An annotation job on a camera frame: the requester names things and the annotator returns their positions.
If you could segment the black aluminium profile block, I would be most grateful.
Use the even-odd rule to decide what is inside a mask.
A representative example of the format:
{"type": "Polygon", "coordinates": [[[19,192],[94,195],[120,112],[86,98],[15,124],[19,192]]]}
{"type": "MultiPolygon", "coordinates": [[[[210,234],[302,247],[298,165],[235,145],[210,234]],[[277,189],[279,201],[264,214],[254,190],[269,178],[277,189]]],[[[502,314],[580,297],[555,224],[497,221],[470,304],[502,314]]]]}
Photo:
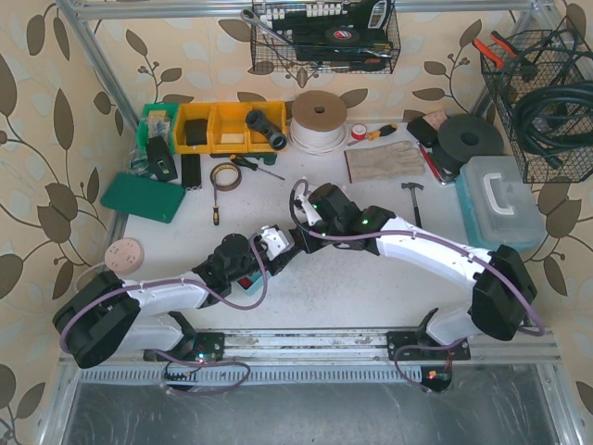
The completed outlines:
{"type": "Polygon", "coordinates": [[[187,191],[202,187],[201,158],[198,154],[181,155],[182,186],[187,191]]]}

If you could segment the small orange-black screwdriver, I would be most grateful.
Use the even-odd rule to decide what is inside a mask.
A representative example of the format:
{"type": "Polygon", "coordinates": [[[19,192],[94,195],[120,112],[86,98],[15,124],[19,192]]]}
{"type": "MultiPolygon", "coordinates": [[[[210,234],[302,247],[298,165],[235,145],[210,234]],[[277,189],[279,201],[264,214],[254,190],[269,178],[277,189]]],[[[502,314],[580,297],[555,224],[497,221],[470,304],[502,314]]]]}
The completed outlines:
{"type": "Polygon", "coordinates": [[[214,182],[212,183],[212,187],[213,187],[213,216],[212,216],[212,221],[214,226],[219,226],[220,225],[220,211],[219,211],[219,205],[218,205],[218,186],[217,184],[214,182]]]}

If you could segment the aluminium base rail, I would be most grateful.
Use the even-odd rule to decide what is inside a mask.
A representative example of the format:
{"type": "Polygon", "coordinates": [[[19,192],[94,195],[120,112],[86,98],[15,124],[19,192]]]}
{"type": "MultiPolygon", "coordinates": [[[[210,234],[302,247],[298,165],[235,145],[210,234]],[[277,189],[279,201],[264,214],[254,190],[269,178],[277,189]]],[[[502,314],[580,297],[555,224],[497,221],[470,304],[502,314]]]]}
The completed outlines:
{"type": "Polygon", "coordinates": [[[400,351],[412,336],[398,329],[312,329],[204,331],[199,357],[212,362],[196,370],[187,360],[170,362],[151,352],[118,353],[96,367],[81,370],[61,356],[59,366],[92,383],[185,387],[226,387],[239,380],[248,385],[300,383],[405,383],[449,381],[471,368],[507,366],[512,371],[540,371],[561,363],[552,333],[518,335],[510,342],[478,335],[452,351],[400,351]]]}

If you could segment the yellow-black bit driver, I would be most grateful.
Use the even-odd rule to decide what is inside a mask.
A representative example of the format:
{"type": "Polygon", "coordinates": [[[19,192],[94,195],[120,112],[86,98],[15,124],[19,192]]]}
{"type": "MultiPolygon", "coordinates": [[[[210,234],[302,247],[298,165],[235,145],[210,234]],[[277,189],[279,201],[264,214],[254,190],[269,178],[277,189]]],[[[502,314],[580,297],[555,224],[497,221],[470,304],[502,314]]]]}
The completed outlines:
{"type": "Polygon", "coordinates": [[[393,134],[396,130],[397,130],[396,124],[394,124],[394,123],[387,124],[377,130],[367,133],[363,139],[354,140],[352,142],[349,142],[347,144],[347,146],[354,146],[354,145],[358,144],[359,142],[373,141],[373,140],[381,138],[381,137],[389,136],[390,134],[393,134]]]}

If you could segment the beige work glove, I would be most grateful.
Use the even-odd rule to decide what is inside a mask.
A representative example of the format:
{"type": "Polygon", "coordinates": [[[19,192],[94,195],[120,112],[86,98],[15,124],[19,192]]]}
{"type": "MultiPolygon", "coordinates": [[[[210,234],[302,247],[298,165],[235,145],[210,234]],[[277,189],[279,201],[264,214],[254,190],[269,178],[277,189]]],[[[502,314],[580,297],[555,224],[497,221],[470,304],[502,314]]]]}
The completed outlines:
{"type": "Polygon", "coordinates": [[[345,151],[345,158],[352,184],[425,173],[420,149],[410,141],[348,149],[345,151]]]}

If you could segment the yellow storage bins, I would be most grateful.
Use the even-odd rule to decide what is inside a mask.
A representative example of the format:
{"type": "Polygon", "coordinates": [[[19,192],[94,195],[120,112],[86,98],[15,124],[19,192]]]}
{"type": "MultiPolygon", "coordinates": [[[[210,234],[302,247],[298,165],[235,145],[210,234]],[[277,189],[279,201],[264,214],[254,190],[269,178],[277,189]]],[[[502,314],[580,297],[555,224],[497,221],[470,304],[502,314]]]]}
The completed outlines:
{"type": "Polygon", "coordinates": [[[181,104],[177,110],[172,131],[172,146],[176,154],[275,154],[267,138],[246,125],[249,111],[260,110],[284,134],[286,105],[284,101],[214,102],[181,104]],[[199,135],[206,137],[205,144],[194,144],[190,136],[192,121],[205,121],[206,130],[199,135]]]}

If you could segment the teal clear storage box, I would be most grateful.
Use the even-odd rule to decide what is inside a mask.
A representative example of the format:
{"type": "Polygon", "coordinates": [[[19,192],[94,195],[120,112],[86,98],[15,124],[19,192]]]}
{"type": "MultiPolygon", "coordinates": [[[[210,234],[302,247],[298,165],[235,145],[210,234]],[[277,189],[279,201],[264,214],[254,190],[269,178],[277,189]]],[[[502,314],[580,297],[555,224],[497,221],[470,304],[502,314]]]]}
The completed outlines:
{"type": "Polygon", "coordinates": [[[521,252],[544,240],[545,225],[514,158],[473,157],[455,181],[469,244],[521,252]]]}

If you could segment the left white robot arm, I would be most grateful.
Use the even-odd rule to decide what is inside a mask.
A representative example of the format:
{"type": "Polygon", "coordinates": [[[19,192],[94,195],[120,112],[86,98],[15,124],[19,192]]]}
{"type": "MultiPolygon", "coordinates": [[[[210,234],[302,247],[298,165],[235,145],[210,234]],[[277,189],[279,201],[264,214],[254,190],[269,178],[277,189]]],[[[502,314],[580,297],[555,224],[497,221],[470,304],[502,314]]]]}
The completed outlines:
{"type": "Polygon", "coordinates": [[[179,277],[134,282],[104,271],[78,291],[54,316],[60,347],[82,369],[117,352],[141,350],[148,360],[201,362],[204,346],[183,311],[225,302],[232,285],[253,285],[278,274],[300,249],[292,234],[275,226],[250,238],[225,236],[213,252],[179,277]]]}

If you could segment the brown packing tape roll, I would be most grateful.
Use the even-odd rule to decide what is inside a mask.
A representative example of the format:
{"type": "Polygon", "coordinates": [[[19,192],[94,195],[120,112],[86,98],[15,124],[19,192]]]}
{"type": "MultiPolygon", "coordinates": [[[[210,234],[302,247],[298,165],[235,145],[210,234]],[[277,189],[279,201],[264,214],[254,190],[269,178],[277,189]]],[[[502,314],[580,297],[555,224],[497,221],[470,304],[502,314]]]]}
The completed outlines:
{"type": "Polygon", "coordinates": [[[211,170],[209,179],[217,191],[232,191],[242,183],[242,173],[232,162],[223,162],[211,170]]]}

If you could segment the teal spring tray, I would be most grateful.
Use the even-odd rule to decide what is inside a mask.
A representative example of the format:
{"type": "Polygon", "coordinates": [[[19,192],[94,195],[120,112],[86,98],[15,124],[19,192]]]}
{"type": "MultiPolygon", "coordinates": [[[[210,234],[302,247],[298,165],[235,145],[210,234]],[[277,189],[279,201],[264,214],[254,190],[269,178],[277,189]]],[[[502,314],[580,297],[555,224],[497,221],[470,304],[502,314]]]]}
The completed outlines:
{"type": "Polygon", "coordinates": [[[254,296],[262,289],[263,278],[260,274],[253,274],[240,278],[236,283],[248,296],[254,296]]]}

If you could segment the black-yellow flathead screwdriver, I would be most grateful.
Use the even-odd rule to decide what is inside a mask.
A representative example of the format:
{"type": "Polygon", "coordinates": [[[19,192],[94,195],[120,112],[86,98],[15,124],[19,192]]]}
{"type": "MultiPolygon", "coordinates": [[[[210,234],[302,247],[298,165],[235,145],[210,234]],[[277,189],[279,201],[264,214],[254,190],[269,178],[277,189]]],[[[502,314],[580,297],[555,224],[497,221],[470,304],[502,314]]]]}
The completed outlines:
{"type": "Polygon", "coordinates": [[[233,164],[235,164],[235,165],[237,165],[239,167],[248,168],[248,169],[250,169],[253,172],[264,172],[264,173],[266,173],[266,174],[268,174],[268,175],[270,175],[270,176],[272,176],[274,178],[277,178],[277,179],[279,179],[281,181],[284,181],[284,178],[282,176],[280,176],[280,175],[278,175],[276,173],[267,171],[267,170],[261,168],[257,163],[252,162],[252,161],[250,161],[247,158],[244,158],[242,156],[239,156],[239,155],[231,155],[230,156],[230,161],[233,164]]]}

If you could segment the red white tape roll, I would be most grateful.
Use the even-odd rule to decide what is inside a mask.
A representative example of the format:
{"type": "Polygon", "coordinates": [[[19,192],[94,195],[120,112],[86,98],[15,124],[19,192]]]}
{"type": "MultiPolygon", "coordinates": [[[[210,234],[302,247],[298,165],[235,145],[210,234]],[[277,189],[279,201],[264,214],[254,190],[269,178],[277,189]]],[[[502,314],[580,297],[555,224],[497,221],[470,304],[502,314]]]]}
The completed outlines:
{"type": "Polygon", "coordinates": [[[367,127],[364,124],[356,123],[351,127],[351,137],[356,140],[363,140],[367,135],[367,127]]]}

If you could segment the black meter device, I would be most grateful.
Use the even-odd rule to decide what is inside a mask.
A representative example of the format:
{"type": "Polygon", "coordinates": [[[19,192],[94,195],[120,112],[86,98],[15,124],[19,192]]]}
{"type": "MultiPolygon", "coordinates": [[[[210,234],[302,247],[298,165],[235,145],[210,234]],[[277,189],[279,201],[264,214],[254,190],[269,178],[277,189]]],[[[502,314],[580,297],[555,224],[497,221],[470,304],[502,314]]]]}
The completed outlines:
{"type": "Polygon", "coordinates": [[[178,178],[172,154],[162,136],[150,138],[145,150],[149,169],[159,181],[169,182],[178,178]]]}

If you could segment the black case with sponge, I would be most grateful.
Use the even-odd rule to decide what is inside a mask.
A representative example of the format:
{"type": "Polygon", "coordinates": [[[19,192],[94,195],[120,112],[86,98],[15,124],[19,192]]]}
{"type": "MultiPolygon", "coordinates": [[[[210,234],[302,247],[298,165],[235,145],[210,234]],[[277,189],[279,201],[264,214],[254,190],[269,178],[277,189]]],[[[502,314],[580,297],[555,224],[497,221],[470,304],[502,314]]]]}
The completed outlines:
{"type": "Polygon", "coordinates": [[[407,124],[407,131],[423,146],[433,147],[438,143],[438,130],[448,119],[443,110],[413,119],[407,124]]]}

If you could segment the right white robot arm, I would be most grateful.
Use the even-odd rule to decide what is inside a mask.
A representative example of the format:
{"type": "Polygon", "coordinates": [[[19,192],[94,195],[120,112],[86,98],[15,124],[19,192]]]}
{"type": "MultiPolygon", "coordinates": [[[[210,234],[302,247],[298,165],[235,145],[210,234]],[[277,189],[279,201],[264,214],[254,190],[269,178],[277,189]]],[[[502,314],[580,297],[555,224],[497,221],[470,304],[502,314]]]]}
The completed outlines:
{"type": "Polygon", "coordinates": [[[465,291],[464,300],[437,308],[421,329],[437,345],[455,345],[485,334],[510,341],[518,332],[541,337],[545,326],[533,307],[536,287],[519,253],[506,245],[495,250],[463,245],[434,235],[377,206],[360,209],[334,184],[309,189],[293,185],[289,212],[306,215],[297,228],[314,247],[333,245],[367,251],[421,267],[465,291]]]}

